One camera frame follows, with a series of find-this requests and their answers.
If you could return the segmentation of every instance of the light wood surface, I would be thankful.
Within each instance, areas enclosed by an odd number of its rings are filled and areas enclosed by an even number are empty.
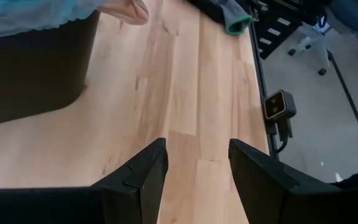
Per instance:
[[[91,185],[165,137],[158,222],[245,223],[229,139],[268,153],[249,31],[226,35],[182,1],[145,3],[144,26],[101,16],[76,102],[0,124],[0,187]]]

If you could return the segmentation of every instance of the black camera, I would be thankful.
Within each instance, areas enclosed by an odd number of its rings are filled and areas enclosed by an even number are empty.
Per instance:
[[[292,128],[290,118],[296,115],[295,102],[292,94],[284,90],[278,90],[272,96],[264,101],[264,115],[269,134],[280,136],[282,146],[276,151],[277,153],[284,150],[288,138],[292,138]]]
[[[264,101],[264,112],[267,121],[274,122],[283,118],[292,118],[296,115],[292,94],[284,90],[278,90]]]

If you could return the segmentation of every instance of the caster wheel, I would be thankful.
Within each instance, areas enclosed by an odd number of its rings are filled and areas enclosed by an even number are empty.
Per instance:
[[[295,49],[291,49],[291,50],[288,52],[288,55],[289,55],[289,56],[293,56],[293,55],[295,55],[295,53],[296,53],[296,50],[295,50]]]
[[[325,70],[324,68],[322,68],[318,71],[319,75],[325,75],[326,73],[327,73],[327,70]]]

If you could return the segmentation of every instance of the blue plastic bag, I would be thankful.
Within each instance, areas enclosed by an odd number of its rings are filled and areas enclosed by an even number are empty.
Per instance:
[[[0,37],[85,19],[106,0],[0,0]]]

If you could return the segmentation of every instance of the black container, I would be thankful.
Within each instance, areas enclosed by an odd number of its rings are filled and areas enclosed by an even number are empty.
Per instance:
[[[0,38],[0,123],[63,108],[81,94],[99,21]]]

